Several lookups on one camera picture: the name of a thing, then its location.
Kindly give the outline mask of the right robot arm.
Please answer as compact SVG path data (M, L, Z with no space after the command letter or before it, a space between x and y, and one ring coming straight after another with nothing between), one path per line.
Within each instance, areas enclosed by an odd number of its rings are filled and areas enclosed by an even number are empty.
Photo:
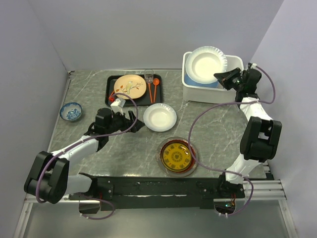
M240 154L218 178L217 192L229 197L242 187L244 179L259 164L274 158L282 131L282 123L270 117L256 93L257 84L267 73L255 64L248 69L216 73L215 78L226 90L235 90L235 103L248 123L240 141Z

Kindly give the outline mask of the light blue plate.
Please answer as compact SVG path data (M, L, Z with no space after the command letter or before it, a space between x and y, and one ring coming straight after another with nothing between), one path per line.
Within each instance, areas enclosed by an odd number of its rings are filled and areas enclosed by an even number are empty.
M184 76L184 82L187 85L190 86L199 86L199 87L208 87L208 88L217 88L218 87L218 82L214 82L214 83L209 83L209 84L201 84L201 83L197 83L195 81L193 81L188 74L185 74Z

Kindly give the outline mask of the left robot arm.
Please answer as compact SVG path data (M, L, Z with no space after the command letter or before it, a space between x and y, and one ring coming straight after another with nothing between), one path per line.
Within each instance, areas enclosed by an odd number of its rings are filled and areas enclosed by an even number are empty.
M24 191L34 195L39 203L56 204L64 195L81 193L87 199L98 195L96 179L87 174L69 175L71 166L100 151L109 137L125 132L135 133L144 127L138 113L114 112L108 108L98 110L95 121L84 135L69 146L52 153L37 154L24 183Z

